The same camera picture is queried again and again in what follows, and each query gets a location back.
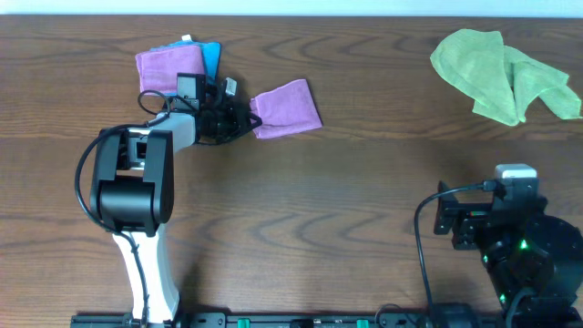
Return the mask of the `purple microfiber cloth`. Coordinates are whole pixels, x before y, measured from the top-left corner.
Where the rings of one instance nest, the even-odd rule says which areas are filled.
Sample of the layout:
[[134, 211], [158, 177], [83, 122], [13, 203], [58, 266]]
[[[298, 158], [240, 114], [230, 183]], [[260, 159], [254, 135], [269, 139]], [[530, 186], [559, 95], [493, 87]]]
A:
[[306, 79], [296, 79], [250, 101], [251, 112], [262, 123], [254, 129], [259, 139], [278, 138], [322, 127]]

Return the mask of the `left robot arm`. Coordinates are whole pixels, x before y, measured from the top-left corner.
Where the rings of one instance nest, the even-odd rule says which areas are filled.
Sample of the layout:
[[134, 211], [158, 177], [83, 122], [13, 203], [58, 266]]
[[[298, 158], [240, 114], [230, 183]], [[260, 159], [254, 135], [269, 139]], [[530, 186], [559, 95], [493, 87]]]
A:
[[259, 127], [240, 103], [236, 80], [214, 86], [202, 74], [179, 73], [173, 96], [150, 121], [103, 129], [87, 147], [96, 154], [90, 197], [82, 210], [119, 247], [133, 294], [129, 326], [174, 323], [179, 290], [166, 245], [174, 207], [174, 156], [195, 145], [220, 146]]

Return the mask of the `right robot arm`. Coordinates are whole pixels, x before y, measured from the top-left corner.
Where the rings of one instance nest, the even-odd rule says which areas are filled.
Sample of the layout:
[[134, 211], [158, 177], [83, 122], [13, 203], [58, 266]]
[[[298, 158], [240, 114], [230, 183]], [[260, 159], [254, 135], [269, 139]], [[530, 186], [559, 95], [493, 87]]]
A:
[[582, 232], [546, 213], [536, 178], [491, 179], [467, 186], [488, 203], [462, 203], [458, 189], [437, 187], [434, 233], [457, 251], [479, 251], [502, 307], [505, 327], [579, 327]]

